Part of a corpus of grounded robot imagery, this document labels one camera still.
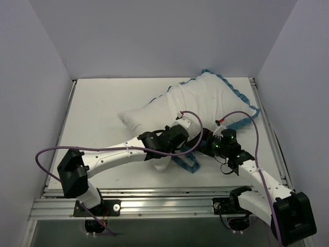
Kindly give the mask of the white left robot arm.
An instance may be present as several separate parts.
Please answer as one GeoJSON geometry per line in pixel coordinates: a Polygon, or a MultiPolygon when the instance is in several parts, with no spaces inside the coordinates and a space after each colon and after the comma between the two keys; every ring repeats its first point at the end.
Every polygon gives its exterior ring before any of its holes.
{"type": "Polygon", "coordinates": [[[189,137],[186,127],[166,126],[163,132],[145,132],[108,151],[69,149],[57,166],[64,197],[76,198],[92,216],[103,212],[100,193],[91,182],[93,176],[120,165],[160,159],[173,154],[189,137]]]}

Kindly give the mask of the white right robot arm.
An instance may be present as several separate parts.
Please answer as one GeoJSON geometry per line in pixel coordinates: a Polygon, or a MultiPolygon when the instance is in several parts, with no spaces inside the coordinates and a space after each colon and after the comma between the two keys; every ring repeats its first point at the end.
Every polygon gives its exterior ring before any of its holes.
{"type": "Polygon", "coordinates": [[[207,153],[223,158],[233,173],[247,182],[230,192],[223,208],[237,214],[254,214],[270,226],[283,246],[317,232],[308,196],[285,187],[266,172],[253,155],[242,149],[235,130],[224,129],[220,135],[209,132],[206,137],[207,153]]]}

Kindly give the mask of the blue houndstooth pillow with pillowcase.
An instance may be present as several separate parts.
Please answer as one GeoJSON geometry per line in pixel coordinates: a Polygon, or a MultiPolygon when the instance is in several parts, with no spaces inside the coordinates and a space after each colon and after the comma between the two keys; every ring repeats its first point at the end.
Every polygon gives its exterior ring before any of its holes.
{"type": "Polygon", "coordinates": [[[260,113],[260,109],[251,105],[249,99],[225,78],[210,72],[176,84],[161,96],[167,97],[182,111],[194,112],[204,128],[210,131],[216,129],[215,121],[222,117],[226,117],[224,124],[228,128],[237,130],[250,124],[260,113]]]}

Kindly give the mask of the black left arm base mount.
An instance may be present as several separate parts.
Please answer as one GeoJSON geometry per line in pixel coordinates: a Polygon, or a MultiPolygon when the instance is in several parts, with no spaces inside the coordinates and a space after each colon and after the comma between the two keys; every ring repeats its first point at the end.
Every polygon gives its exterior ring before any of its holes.
{"type": "MultiPolygon", "coordinates": [[[[121,200],[104,200],[100,205],[89,209],[96,217],[117,217],[120,216],[121,200]]],[[[74,217],[90,217],[90,214],[76,201],[74,206],[74,217]]]]}

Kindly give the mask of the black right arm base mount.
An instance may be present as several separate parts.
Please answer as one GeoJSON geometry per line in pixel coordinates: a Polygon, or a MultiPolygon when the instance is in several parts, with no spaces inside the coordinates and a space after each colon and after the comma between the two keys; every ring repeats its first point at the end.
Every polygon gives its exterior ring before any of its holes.
{"type": "Polygon", "coordinates": [[[246,207],[242,207],[243,203],[247,202],[246,199],[231,199],[229,197],[216,197],[212,198],[213,213],[215,215],[253,215],[256,214],[253,211],[247,210],[246,207]]]}

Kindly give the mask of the white pillow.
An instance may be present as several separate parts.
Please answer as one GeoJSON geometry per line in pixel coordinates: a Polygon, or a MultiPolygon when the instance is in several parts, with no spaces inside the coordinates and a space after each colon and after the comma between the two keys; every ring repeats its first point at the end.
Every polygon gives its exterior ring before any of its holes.
{"type": "Polygon", "coordinates": [[[167,97],[161,96],[142,108],[120,112],[118,117],[133,136],[139,136],[171,126],[181,110],[167,97]]]}

